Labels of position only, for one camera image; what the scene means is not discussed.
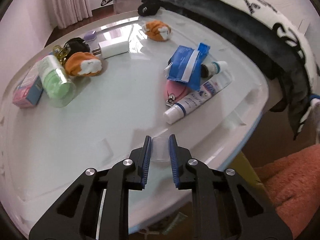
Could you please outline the black hair claw clip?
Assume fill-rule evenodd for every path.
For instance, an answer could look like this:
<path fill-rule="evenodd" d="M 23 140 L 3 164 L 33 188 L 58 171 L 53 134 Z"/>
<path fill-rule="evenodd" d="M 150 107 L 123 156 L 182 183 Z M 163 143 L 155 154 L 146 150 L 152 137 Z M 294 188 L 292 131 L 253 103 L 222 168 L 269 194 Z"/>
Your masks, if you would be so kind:
<path fill-rule="evenodd" d="M 55 45 L 52 49 L 52 54 L 64 66 L 67 60 L 75 53 L 89 53 L 91 48 L 89 44 L 80 37 L 75 37 L 68 40 L 63 47 Z"/>

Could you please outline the white power adapter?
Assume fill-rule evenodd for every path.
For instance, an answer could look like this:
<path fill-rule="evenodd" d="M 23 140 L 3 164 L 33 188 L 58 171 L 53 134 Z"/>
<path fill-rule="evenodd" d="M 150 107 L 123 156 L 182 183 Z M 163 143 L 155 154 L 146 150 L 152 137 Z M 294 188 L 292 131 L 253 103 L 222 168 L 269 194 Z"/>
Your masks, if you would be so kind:
<path fill-rule="evenodd" d="M 92 54 L 97 56 L 100 55 L 102 59 L 108 59 L 109 57 L 117 56 L 129 51 L 129 42 L 120 41 L 120 42 L 108 42 L 103 41 L 99 42 L 99 47 L 92 50 Z"/>

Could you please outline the green cotton pad canister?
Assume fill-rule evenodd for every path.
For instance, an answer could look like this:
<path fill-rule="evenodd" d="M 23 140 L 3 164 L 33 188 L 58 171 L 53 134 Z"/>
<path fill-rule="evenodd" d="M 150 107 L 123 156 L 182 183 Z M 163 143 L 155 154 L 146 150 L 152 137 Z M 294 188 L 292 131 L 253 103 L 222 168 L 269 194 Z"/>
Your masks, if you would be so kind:
<path fill-rule="evenodd" d="M 52 106 L 67 106 L 74 98 L 75 84 L 59 60 L 54 55 L 45 56 L 37 63 L 37 69 Z"/>

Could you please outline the purple small case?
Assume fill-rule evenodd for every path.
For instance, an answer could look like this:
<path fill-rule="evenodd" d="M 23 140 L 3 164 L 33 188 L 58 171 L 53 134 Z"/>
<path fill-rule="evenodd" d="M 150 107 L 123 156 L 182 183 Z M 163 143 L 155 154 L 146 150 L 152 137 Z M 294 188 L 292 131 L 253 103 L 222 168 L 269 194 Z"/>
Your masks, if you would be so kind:
<path fill-rule="evenodd" d="M 95 30 L 85 33 L 84 40 L 86 42 L 94 41 L 97 38 L 97 32 Z"/>

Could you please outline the pink nail clipper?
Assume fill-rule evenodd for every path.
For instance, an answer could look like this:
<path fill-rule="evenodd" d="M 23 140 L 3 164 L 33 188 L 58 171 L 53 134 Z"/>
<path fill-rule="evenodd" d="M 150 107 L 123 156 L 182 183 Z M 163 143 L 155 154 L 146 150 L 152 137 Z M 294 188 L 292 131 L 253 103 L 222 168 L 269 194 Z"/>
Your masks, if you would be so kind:
<path fill-rule="evenodd" d="M 164 90 L 164 98 L 166 100 L 166 106 L 172 107 L 173 104 L 181 100 L 187 94 L 190 93 L 190 89 L 176 81 L 167 80 Z"/>

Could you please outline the black white patterned blanket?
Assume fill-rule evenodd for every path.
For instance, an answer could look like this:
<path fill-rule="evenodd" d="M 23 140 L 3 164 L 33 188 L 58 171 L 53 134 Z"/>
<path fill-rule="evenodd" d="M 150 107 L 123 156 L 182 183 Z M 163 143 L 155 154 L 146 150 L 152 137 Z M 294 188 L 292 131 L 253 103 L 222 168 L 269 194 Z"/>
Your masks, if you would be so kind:
<path fill-rule="evenodd" d="M 113 0 L 102 0 L 108 4 Z M 230 42 L 250 48 L 269 79 L 278 79 L 283 97 L 273 111 L 288 111 L 299 135 L 311 111 L 319 68 L 307 38 L 280 11 L 264 0 L 141 0 L 220 28 Z"/>

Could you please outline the small white dropper bottle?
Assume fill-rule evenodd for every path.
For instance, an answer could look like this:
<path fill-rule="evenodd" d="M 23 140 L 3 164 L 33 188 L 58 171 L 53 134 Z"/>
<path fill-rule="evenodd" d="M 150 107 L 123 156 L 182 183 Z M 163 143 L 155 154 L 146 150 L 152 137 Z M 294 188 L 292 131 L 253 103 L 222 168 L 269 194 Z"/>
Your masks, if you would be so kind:
<path fill-rule="evenodd" d="M 226 61 L 213 61 L 210 63 L 201 64 L 201 77 L 203 79 L 212 77 L 213 75 L 219 74 L 221 70 L 226 69 L 228 66 Z"/>

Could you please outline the brown cardboard box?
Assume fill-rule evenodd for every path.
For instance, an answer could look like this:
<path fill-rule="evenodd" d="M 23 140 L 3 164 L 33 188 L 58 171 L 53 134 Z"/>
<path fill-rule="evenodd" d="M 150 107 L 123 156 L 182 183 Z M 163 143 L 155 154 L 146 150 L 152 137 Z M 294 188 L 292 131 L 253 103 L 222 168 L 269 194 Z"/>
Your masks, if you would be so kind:
<path fill-rule="evenodd" d="M 234 169 L 245 181 L 251 185 L 258 185 L 260 179 L 257 176 L 254 168 L 251 166 L 250 162 L 246 156 L 240 152 L 228 165 L 228 168 Z"/>

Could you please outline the pink blue carton box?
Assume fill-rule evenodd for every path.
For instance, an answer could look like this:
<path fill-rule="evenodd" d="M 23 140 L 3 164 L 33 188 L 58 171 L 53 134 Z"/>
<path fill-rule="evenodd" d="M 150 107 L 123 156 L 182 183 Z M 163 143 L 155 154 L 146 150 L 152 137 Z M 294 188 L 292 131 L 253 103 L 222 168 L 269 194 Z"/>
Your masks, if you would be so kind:
<path fill-rule="evenodd" d="M 23 80 L 16 87 L 12 103 L 19 108 L 35 107 L 42 95 L 43 87 L 38 70 L 37 61 L 27 72 Z"/>

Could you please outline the white toothpaste tube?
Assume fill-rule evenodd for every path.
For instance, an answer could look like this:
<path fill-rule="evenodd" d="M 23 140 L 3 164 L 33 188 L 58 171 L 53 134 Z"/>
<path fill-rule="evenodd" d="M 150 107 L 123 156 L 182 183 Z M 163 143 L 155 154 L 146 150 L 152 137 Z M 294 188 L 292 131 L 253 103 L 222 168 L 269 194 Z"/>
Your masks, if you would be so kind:
<path fill-rule="evenodd" d="M 181 120 L 214 97 L 217 93 L 221 92 L 221 90 L 230 85 L 232 81 L 233 77 L 227 70 L 214 75 L 201 85 L 199 91 L 193 91 L 187 94 L 165 111 L 163 114 L 165 121 L 172 125 L 178 120 Z"/>

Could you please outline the black round object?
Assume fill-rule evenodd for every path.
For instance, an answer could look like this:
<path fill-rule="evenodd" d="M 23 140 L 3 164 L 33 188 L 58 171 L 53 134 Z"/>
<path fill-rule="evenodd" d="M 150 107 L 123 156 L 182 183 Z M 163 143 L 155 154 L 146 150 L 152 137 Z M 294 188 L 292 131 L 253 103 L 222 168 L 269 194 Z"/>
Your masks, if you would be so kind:
<path fill-rule="evenodd" d="M 139 16 L 153 16 L 156 15 L 160 9 L 160 5 L 155 2 L 145 2 L 137 9 Z"/>

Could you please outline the blue foil wrapper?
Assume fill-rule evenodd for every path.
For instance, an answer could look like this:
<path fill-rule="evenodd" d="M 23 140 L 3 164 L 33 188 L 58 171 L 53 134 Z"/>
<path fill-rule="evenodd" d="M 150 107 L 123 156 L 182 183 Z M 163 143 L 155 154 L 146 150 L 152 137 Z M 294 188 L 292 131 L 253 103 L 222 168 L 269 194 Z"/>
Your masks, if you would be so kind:
<path fill-rule="evenodd" d="M 210 46 L 204 43 L 200 43 L 197 49 L 179 46 L 168 61 L 167 79 L 179 82 L 191 90 L 199 90 L 201 64 L 209 51 Z"/>

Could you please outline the orange white sock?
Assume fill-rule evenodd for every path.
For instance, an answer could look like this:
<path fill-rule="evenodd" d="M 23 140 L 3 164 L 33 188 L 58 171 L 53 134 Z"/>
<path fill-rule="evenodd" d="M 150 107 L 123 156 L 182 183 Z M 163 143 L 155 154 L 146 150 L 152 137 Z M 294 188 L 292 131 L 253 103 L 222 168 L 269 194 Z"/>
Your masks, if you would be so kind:
<path fill-rule="evenodd" d="M 88 52 L 73 54 L 65 64 L 65 71 L 69 76 L 95 76 L 102 69 L 100 59 Z"/>
<path fill-rule="evenodd" d="M 143 33 L 157 42 L 167 41 L 171 35 L 171 28 L 162 21 L 154 20 L 142 25 Z"/>

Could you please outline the white plastic table lid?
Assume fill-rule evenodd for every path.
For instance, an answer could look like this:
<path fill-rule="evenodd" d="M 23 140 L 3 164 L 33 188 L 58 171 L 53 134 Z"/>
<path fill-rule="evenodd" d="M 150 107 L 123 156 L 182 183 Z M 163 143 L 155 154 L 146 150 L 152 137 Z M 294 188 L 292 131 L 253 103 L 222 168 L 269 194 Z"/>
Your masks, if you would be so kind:
<path fill-rule="evenodd" d="M 45 48 L 7 82 L 1 99 L 1 202 L 23 236 L 84 172 L 111 168 L 143 145 L 147 135 L 180 146 L 209 167 L 223 170 L 255 130 L 268 100 L 267 81 L 240 50 L 199 23 L 160 10 L 155 19 L 172 28 L 155 42 L 142 32 L 146 18 L 135 12 L 92 23 L 99 40 L 123 36 L 127 53 L 109 58 L 104 71 L 78 82 L 78 94 L 55 108 L 43 94 L 34 108 L 12 104 L 14 89 Z M 180 121 L 164 120 L 164 69 L 183 45 L 210 46 L 207 61 L 225 61 L 232 83 Z"/>

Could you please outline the pink curtain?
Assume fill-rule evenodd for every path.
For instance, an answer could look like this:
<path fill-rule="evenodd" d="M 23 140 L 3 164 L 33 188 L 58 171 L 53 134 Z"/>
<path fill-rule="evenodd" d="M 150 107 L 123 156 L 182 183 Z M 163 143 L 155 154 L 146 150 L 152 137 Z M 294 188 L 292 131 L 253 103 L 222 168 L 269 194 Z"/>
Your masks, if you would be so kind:
<path fill-rule="evenodd" d="M 93 16 L 89 0 L 51 0 L 57 26 L 65 29 Z"/>

